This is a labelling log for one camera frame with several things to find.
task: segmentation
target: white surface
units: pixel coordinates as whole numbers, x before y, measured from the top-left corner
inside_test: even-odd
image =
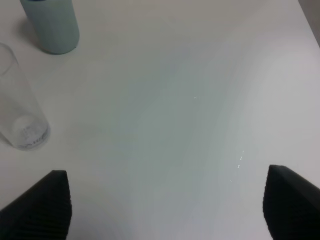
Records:
[[[296,0],[75,0],[77,49],[48,55],[0,8],[51,125],[0,145],[0,205],[68,172],[70,240],[270,240],[269,164],[320,186],[320,49]]]

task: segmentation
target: clear drinking glass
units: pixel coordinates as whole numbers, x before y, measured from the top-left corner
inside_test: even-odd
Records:
[[[49,124],[18,61],[0,43],[0,132],[17,149],[29,150],[49,136]]]

